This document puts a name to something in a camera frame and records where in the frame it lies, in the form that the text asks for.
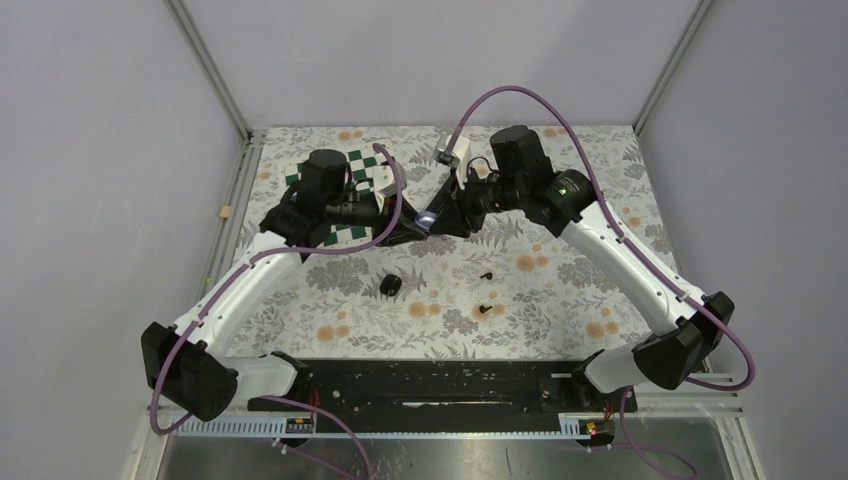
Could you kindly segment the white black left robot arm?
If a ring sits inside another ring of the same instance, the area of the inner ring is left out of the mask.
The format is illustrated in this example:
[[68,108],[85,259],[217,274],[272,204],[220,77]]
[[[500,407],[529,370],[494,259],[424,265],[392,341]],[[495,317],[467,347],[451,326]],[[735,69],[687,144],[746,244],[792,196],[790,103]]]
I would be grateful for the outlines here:
[[152,323],[142,333],[154,433],[172,433],[190,419],[214,420],[233,402],[268,399],[288,411],[307,404],[311,387],[294,358],[225,356],[275,284],[307,260],[388,246],[403,217],[405,175],[385,145],[372,149],[380,162],[374,191],[365,196],[345,153],[311,152],[298,181],[267,211],[244,253],[210,291],[169,326]]

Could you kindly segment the purple earbud charging case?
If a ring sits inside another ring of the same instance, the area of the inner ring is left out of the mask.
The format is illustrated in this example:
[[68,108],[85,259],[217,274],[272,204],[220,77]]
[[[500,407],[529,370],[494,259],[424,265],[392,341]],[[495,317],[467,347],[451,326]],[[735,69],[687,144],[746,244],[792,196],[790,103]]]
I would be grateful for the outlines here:
[[437,218],[438,215],[436,213],[422,210],[416,214],[414,222],[419,229],[429,233],[433,225],[435,224]]

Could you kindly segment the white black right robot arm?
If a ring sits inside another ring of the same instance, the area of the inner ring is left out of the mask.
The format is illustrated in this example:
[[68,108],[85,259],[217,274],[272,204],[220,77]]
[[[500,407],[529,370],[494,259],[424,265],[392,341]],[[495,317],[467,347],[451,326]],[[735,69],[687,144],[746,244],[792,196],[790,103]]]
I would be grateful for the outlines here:
[[635,305],[650,333],[643,339],[590,356],[573,386],[575,402],[597,412],[613,391],[650,382],[675,390],[721,341],[735,310],[723,292],[708,295],[651,252],[601,200],[590,179],[557,171],[538,134],[512,126],[490,138],[496,169],[481,176],[472,167],[470,141],[442,136],[435,149],[451,176],[429,205],[430,233],[467,238],[490,213],[520,210],[585,255]]

